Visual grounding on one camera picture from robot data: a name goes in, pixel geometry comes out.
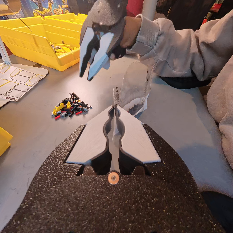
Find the person's beige printed sweatshirt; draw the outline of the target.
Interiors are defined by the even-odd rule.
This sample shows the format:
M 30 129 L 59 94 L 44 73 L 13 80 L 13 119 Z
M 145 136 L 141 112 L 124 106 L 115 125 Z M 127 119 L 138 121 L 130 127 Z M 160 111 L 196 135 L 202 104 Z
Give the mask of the person's beige printed sweatshirt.
M 221 70 L 207 93 L 210 115 L 219 124 L 223 152 L 233 168 L 233 63 Z

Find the grey desk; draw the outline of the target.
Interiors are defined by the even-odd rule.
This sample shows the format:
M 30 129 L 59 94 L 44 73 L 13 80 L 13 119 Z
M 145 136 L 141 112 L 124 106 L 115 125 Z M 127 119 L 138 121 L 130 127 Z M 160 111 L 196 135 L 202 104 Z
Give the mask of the grey desk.
M 0 230 L 18 209 L 47 156 L 113 103 L 113 88 L 121 87 L 129 65 L 137 61 L 137 55 L 117 59 L 90 82 L 79 77 L 79 64 L 63 72 L 42 66 L 49 74 L 19 101 L 0 109 L 0 126 L 13 136 L 0 157 Z M 92 110 L 72 118 L 52 118 L 54 106 L 72 92 Z M 200 191 L 233 196 L 233 171 L 222 150 L 222 136 L 198 88 L 175 89 L 154 74 L 147 109 L 136 117 L 176 150 Z

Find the red box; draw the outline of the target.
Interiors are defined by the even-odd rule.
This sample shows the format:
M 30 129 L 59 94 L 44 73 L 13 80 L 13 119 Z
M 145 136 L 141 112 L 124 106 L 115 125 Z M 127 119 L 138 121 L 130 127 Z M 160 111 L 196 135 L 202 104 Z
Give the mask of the red box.
M 127 16 L 135 17 L 142 13 L 143 0 L 128 0 Z

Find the white bottle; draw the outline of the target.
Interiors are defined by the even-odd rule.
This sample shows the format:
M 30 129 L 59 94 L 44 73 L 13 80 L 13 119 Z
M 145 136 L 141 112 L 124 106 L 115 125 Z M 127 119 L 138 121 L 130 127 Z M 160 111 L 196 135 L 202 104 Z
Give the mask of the white bottle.
M 157 2 L 158 0 L 144 0 L 141 14 L 147 19 L 153 21 L 156 12 Z

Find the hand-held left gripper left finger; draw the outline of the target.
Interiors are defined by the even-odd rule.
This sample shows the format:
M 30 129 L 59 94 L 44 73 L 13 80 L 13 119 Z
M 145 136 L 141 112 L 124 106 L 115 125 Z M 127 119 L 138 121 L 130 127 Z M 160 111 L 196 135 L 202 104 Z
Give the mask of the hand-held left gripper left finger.
M 109 148 L 108 133 L 114 116 L 114 105 L 109 106 L 89 120 L 81 132 L 74 147 L 69 152 L 66 163 L 90 165 Z

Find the yellow flat box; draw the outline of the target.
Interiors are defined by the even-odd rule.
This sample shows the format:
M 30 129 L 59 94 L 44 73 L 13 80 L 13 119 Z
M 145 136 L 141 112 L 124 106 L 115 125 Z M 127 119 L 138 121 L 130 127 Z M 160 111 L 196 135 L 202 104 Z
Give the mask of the yellow flat box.
M 6 130 L 0 127 L 0 156 L 10 147 L 10 140 L 13 138 Z

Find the robot kit box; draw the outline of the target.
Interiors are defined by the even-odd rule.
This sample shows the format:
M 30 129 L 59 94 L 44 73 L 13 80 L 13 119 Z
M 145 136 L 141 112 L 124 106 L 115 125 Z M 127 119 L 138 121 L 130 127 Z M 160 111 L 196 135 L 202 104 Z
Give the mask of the robot kit box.
M 21 0 L 24 17 L 52 16 L 70 13 L 67 0 Z

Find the clear plastic bag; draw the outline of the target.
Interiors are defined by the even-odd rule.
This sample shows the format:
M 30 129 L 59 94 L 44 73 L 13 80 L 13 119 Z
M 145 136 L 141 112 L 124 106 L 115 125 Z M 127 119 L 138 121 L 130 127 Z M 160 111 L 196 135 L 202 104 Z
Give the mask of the clear plastic bag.
M 133 116 L 143 112 L 147 108 L 154 67 L 154 59 L 130 64 L 121 87 L 113 89 L 114 105 L 119 105 Z

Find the yellow storage bin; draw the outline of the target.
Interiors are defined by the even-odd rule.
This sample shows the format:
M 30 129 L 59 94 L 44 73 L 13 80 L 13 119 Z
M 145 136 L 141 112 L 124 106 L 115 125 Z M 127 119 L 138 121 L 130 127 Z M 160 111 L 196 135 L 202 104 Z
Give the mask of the yellow storage bin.
M 65 35 L 66 30 L 47 25 L 41 17 L 0 21 L 0 35 L 10 51 L 18 57 L 64 71 L 79 62 L 79 39 Z M 57 57 L 50 42 L 72 47 L 73 51 Z
M 66 30 L 65 35 L 80 39 L 82 25 L 87 18 L 86 14 L 67 13 L 53 16 L 46 16 L 45 22 L 47 25 L 63 28 Z

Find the pile of mixed small plastic parts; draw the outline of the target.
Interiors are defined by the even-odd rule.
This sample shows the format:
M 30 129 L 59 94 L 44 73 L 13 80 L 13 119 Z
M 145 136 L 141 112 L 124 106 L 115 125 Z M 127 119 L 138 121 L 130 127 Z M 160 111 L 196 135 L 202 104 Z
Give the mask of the pile of mixed small plastic parts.
M 93 106 L 82 101 L 74 92 L 69 94 L 69 97 L 64 98 L 59 102 L 51 112 L 51 117 L 55 120 L 87 114 Z

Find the person's right hand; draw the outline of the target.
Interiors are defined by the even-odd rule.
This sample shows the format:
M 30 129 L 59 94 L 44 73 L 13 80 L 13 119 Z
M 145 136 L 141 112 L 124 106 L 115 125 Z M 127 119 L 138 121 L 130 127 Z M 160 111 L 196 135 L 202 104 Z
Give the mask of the person's right hand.
M 125 27 L 123 32 L 123 39 L 120 42 L 122 48 L 126 48 L 126 54 L 132 55 L 133 52 L 129 51 L 135 44 L 137 35 L 141 28 L 141 17 L 125 17 Z

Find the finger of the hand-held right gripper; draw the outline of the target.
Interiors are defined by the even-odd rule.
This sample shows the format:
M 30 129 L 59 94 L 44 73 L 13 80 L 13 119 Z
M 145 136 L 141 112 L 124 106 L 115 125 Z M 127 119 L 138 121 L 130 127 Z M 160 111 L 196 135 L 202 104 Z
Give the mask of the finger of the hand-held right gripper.
M 88 80 L 91 81 L 93 76 L 95 76 L 100 69 L 105 65 L 105 63 L 109 60 L 109 56 L 107 55 L 107 50 L 110 46 L 110 43 L 114 37 L 114 34 L 108 32 L 103 34 L 100 38 L 100 47 L 97 53 L 94 56 L 94 61 L 90 65 Z
M 101 65 L 101 59 L 99 58 L 100 51 L 95 49 L 95 46 L 99 46 L 100 42 L 95 34 L 95 31 L 91 27 L 87 27 L 83 36 L 82 43 L 80 45 L 80 61 L 79 61 L 79 76 L 83 77 L 88 62 L 91 59 L 91 65 L 89 67 L 88 78 L 95 76 Z

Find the black high-back chair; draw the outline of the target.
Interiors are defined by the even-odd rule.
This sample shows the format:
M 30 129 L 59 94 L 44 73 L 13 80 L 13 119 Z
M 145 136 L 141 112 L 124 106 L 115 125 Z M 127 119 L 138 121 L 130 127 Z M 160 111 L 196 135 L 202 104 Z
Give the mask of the black high-back chair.
M 214 3 L 215 0 L 177 0 L 167 18 L 176 30 L 196 30 Z

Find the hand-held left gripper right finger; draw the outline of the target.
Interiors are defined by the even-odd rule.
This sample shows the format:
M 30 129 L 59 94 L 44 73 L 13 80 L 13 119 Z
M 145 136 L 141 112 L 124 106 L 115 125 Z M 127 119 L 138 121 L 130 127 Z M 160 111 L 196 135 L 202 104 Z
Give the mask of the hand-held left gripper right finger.
M 116 105 L 116 124 L 121 134 L 120 147 L 126 155 L 141 164 L 161 162 L 143 123 Z

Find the person's right forearm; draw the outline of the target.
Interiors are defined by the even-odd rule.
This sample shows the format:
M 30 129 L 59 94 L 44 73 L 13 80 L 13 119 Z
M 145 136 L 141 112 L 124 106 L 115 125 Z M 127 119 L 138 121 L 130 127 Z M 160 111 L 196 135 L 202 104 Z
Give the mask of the person's right forearm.
M 172 21 L 151 21 L 139 14 L 141 28 L 130 51 L 142 63 L 154 59 L 154 72 L 161 77 L 217 76 L 233 55 L 233 11 L 203 24 L 199 30 L 175 30 Z

